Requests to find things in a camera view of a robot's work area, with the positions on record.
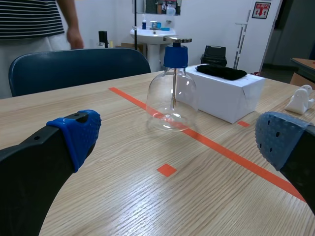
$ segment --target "blue chair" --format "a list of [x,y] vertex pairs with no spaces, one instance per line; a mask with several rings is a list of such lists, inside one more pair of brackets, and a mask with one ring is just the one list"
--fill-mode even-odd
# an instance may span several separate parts
[[83,49],[21,56],[11,64],[9,82],[12,96],[21,96],[150,72],[134,49]]

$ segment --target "white door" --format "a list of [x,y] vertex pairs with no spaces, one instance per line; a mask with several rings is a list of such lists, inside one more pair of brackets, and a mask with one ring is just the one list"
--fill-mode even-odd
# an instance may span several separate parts
[[247,73],[261,71],[282,0],[259,1],[271,4],[267,19],[252,18],[256,2],[252,1],[247,30],[235,65],[235,68],[245,70]]

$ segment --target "white figurine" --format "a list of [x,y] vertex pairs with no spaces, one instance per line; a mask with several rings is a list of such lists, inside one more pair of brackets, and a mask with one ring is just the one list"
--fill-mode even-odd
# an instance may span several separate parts
[[[307,102],[306,102],[306,100],[304,101],[304,106],[307,108],[307,109],[306,109],[306,111],[307,111],[308,109],[310,109],[310,108],[313,106],[313,104],[314,104],[314,102],[315,102],[314,99],[310,99],[310,100],[309,100],[309,96],[310,96],[311,93],[313,92],[313,89],[312,89],[312,87],[309,86],[309,85],[303,85],[300,89],[305,89],[305,90],[307,91]],[[291,97],[291,100],[290,100],[290,103],[289,103],[289,104],[292,103],[294,96],[295,96],[295,95],[293,95],[293,96]],[[290,105],[289,108],[287,109],[288,106],[289,106],[289,105],[286,106],[286,108],[285,108],[286,110],[295,112],[295,111],[291,110],[291,109],[292,109],[292,107],[291,107],[292,105]],[[300,112],[296,112],[296,113],[298,113],[298,114],[301,114],[301,112],[303,111],[302,108],[299,108],[298,110],[300,111]]]
[[[311,93],[313,92],[312,87],[309,86],[309,85],[303,85],[301,88],[302,89],[306,89],[306,91],[307,91],[307,93],[308,93],[308,95],[310,97]],[[308,109],[311,108],[313,106],[313,104],[314,104],[314,99],[309,100],[309,102],[308,102]]]
[[303,115],[309,109],[309,95],[305,88],[299,88],[285,107],[287,111]]
[[302,88],[302,89],[306,89],[306,91],[307,91],[307,93],[308,93],[309,96],[310,96],[311,93],[313,92],[312,87],[309,86],[309,85],[303,85],[301,88]]

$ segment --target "person's hand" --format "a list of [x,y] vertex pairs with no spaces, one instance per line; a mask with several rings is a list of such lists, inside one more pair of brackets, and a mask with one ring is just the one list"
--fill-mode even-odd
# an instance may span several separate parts
[[77,27],[69,27],[67,32],[67,40],[71,45],[71,49],[83,49],[84,44]]

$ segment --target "sink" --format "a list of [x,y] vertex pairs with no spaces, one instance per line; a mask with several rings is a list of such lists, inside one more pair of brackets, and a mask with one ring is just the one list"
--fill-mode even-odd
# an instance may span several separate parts
[[[134,38],[133,29],[130,31],[130,35]],[[170,31],[142,29],[141,27],[137,28],[138,42],[148,45],[147,60],[150,65],[151,72],[156,72],[160,70],[160,46],[161,44],[168,44],[163,41],[163,37],[168,35],[176,35],[176,32],[172,28],[170,29]]]
[[[134,30],[130,31],[131,36],[134,38]],[[137,40],[141,43],[146,44],[165,44],[163,41],[164,36],[176,35],[176,32],[171,29],[170,31],[162,30],[152,30],[152,29],[142,29],[138,27],[137,30]]]

